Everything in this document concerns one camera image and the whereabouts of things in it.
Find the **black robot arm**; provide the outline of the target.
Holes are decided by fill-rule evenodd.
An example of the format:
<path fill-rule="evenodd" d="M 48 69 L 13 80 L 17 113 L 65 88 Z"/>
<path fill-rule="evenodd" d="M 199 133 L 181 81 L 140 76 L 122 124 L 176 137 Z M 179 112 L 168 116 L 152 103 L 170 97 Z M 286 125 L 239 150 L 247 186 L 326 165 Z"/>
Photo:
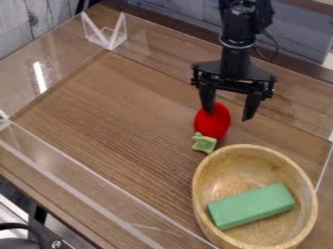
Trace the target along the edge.
<path fill-rule="evenodd" d="M 274 93 L 277 76 L 250 59 L 257 36 L 273 22 L 270 0 L 218 0 L 222 31 L 221 59 L 194 62 L 191 84 L 199 90 L 202 108 L 214 111 L 215 92 L 225 90 L 247 95 L 242 121 L 251 119 L 261 102 Z"/>

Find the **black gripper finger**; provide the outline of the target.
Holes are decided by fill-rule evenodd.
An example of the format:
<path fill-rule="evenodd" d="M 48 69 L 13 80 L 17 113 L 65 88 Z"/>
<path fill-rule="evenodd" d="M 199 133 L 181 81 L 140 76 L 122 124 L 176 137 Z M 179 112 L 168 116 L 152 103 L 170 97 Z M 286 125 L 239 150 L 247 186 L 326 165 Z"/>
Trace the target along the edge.
<path fill-rule="evenodd" d="M 261 106 L 261 102 L 262 102 L 262 92 L 261 91 L 251 92 L 246 98 L 243 117 L 242 117 L 243 122 L 254 117 L 257 110 Z"/>
<path fill-rule="evenodd" d="M 214 111 L 215 89 L 206 84 L 201 84 L 199 96 L 203 110 L 211 113 Z"/>

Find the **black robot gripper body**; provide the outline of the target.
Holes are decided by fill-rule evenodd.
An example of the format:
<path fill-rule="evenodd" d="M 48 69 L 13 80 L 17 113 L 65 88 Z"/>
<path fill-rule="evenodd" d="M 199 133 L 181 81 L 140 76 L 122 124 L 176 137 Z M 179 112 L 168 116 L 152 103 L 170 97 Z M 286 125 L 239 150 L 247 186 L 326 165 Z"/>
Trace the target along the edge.
<path fill-rule="evenodd" d="M 219 60 L 194 62 L 191 69 L 191 84 L 198 89 L 206 84 L 243 94 L 261 91 L 262 99 L 273 96 L 277 77 L 253 63 L 249 49 L 223 48 Z"/>

